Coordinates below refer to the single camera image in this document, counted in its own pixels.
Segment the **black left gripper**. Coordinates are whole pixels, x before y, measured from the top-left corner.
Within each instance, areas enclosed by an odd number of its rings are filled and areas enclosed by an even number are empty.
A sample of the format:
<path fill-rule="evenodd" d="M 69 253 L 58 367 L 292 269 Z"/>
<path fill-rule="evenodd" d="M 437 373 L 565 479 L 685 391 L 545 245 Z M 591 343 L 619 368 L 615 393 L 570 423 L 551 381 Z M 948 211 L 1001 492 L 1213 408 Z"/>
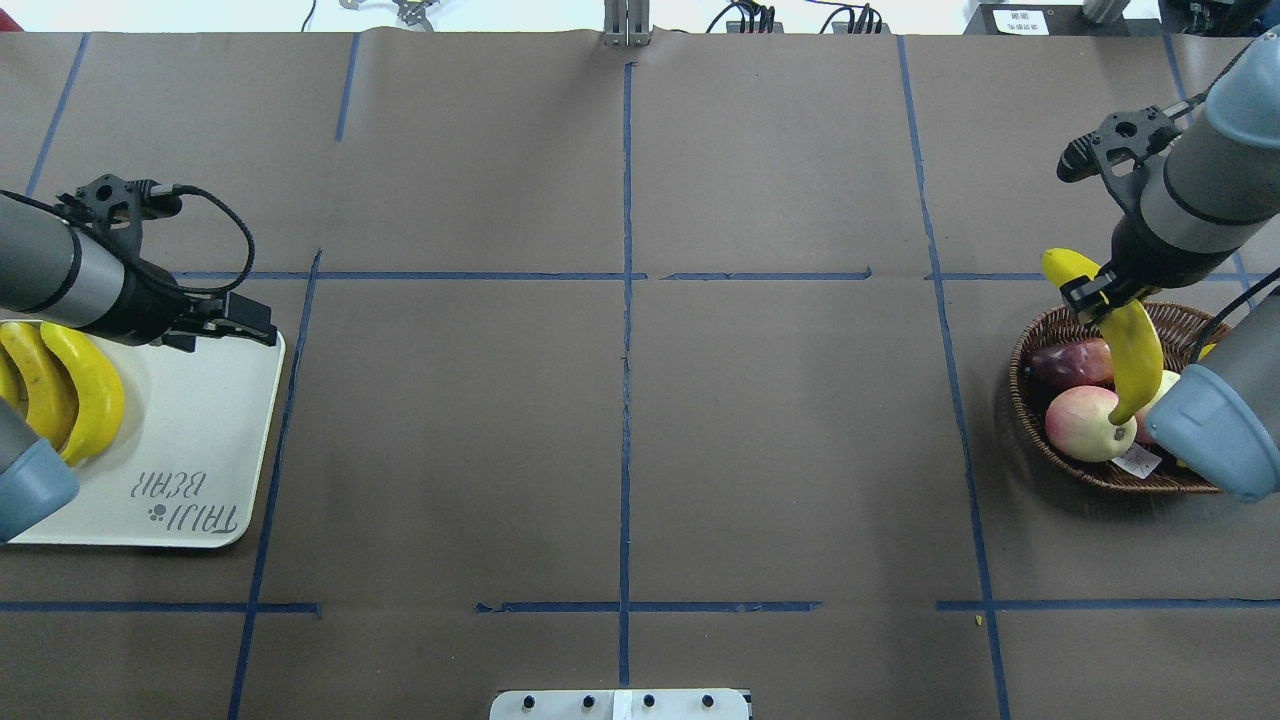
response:
<path fill-rule="evenodd" d="M 269 306 L 236 292 L 188 297 L 168 288 L 154 266 L 124 266 L 122 292 L 110 309 L 110 340 L 192 354 L 197 340 L 250 340 L 275 347 L 278 328 Z"/>

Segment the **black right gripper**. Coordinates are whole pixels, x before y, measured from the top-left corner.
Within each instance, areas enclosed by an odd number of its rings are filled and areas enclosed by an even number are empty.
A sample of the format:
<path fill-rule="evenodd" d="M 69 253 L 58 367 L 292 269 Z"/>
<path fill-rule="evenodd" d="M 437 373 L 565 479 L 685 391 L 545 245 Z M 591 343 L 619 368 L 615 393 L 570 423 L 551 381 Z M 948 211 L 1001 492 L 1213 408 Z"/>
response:
<path fill-rule="evenodd" d="M 1083 263 L 1059 268 L 1059 291 L 1083 325 L 1100 325 L 1130 302 L 1201 281 L 1198 260 L 1132 217 L 1114 228 L 1110 250 L 1110 259 L 1092 270 Z"/>

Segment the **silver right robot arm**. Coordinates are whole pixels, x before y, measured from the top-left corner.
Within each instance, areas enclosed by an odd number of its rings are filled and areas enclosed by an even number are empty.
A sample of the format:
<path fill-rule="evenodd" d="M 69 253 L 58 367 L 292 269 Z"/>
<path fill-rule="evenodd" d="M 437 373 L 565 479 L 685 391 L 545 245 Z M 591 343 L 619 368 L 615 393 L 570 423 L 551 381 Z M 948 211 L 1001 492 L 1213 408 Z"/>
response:
<path fill-rule="evenodd" d="M 1243 290 L 1192 341 L 1164 387 L 1144 302 L 1206 279 L 1277 219 L 1277 31 L 1251 40 L 1184 102 L 1106 117 L 1062 151 L 1057 177 L 1098 176 L 1121 210 L 1106 263 L 1042 254 L 1044 278 L 1114 357 L 1115 398 L 1092 427 L 1128 451 L 1149 438 L 1216 489 L 1252 503 L 1277 492 L 1277 273 Z"/>

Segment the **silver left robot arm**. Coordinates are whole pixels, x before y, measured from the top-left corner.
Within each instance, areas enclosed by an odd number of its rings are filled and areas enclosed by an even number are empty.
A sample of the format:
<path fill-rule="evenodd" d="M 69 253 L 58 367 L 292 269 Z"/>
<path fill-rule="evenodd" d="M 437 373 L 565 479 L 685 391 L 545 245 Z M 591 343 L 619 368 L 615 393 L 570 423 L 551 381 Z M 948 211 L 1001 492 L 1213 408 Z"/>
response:
<path fill-rule="evenodd" d="M 141 254 L 192 184 L 3 193 L 3 542 L 215 550 L 253 512 L 285 340 L 229 282 Z"/>

